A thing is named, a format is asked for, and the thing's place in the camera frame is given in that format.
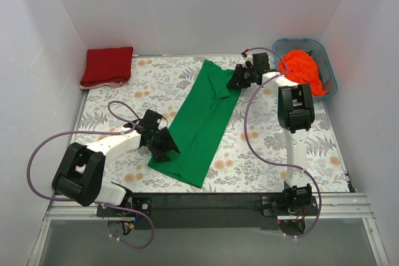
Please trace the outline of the green t-shirt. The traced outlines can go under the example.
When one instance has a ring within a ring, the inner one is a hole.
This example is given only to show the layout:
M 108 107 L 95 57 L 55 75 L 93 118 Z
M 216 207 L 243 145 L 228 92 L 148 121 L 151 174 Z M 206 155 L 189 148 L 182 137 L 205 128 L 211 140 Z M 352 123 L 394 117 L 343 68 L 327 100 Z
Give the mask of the green t-shirt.
M 227 87 L 233 70 L 223 70 L 210 60 L 202 68 L 169 131 L 180 153 L 170 161 L 148 166 L 171 178 L 200 188 L 219 147 L 241 91 Z

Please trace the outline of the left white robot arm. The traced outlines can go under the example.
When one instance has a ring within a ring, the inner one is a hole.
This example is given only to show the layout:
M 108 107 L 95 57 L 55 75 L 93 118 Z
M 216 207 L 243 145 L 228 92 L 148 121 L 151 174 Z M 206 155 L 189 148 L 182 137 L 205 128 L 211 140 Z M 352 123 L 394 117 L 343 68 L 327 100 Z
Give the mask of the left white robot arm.
M 133 207 L 127 197 L 128 189 L 105 181 L 105 167 L 141 147 L 146 147 L 158 163 L 171 161 L 172 155 L 180 150 L 169 129 L 160 128 L 162 118 L 161 114 L 147 110 L 143 118 L 126 122 L 118 132 L 102 140 L 86 145 L 70 144 L 53 178 L 53 190 L 81 206 L 111 204 L 117 215 L 128 215 Z

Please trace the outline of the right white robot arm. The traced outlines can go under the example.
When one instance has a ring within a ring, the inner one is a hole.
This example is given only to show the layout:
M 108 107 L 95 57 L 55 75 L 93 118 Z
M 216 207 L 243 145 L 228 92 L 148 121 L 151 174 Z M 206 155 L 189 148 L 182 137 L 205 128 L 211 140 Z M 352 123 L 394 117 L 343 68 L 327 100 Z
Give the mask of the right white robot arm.
M 262 88 L 270 84 L 277 94 L 277 119 L 286 139 L 287 163 L 270 162 L 286 167 L 284 189 L 263 197 L 261 207 L 267 216 L 276 216 L 282 211 L 291 215 L 305 213 L 316 206 L 312 196 L 315 181 L 307 163 L 307 138 L 315 120 L 311 87 L 289 80 L 286 72 L 272 69 L 265 52 L 250 55 L 247 49 L 241 55 L 244 61 L 236 65 L 227 87 L 243 89 L 256 83 Z

